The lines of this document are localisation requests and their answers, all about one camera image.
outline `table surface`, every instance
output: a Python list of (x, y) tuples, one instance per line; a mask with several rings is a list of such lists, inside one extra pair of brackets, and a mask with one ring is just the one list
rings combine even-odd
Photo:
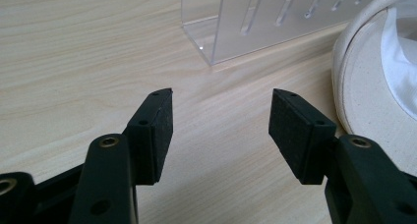
[(330, 28), (210, 67), (180, 0), (0, 0), (0, 173), (36, 183), (121, 133), (172, 87), (161, 181), (138, 187), (142, 223), (329, 223), (324, 186), (301, 186), (268, 135), (273, 88), (337, 122)]

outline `acrylic rack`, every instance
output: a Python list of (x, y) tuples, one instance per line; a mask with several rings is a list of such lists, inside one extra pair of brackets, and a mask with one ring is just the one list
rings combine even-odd
[(210, 65), (354, 18), (372, 0), (182, 0), (185, 32)]

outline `clear acrylic stand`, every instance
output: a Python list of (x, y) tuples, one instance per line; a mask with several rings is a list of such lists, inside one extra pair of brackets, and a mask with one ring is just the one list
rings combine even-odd
[(354, 18), (372, 0), (182, 0), (185, 32), (210, 65)]

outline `bolt hole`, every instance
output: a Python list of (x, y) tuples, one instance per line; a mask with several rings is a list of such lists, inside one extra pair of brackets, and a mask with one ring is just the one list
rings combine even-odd
[(101, 147), (111, 147), (113, 145), (116, 145), (117, 143), (119, 143), (119, 139), (117, 139), (117, 138), (105, 138), (105, 139), (101, 140), (99, 145)]
[(18, 184), (18, 181), (16, 181), (14, 178), (6, 178), (0, 180), (0, 196), (11, 191), (16, 186), (16, 184)]
[(110, 206), (111, 204), (108, 199), (102, 199), (93, 204), (89, 209), (89, 212), (91, 212), (93, 215), (101, 215), (105, 213), (110, 208)]
[(400, 201), (400, 202), (395, 202), (394, 204), (395, 204), (395, 208), (404, 214), (411, 215), (411, 216), (417, 215), (417, 210), (406, 202)]
[(365, 140), (358, 139), (358, 138), (351, 139), (350, 142), (352, 142), (354, 145), (356, 145), (358, 147), (365, 147), (365, 148), (371, 147), (370, 143), (368, 143)]

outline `black plastic bracket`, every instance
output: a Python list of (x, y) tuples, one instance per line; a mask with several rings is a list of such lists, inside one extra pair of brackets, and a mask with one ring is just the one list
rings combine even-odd
[(335, 124), (301, 96), (274, 89), (269, 134), (303, 185), (328, 177), (333, 223), (417, 223), (416, 178), (367, 138), (334, 137)]

